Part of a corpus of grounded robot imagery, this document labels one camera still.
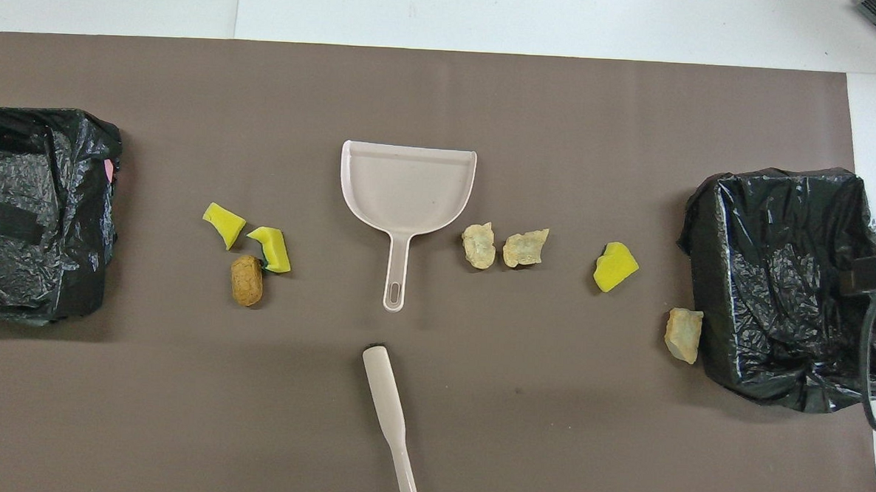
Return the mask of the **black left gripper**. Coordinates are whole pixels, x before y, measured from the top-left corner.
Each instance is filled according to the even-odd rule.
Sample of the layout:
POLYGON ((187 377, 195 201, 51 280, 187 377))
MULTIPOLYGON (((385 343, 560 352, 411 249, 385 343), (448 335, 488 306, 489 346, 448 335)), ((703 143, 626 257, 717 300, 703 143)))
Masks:
POLYGON ((0 238, 39 245, 44 227, 32 211, 0 201, 0 238))

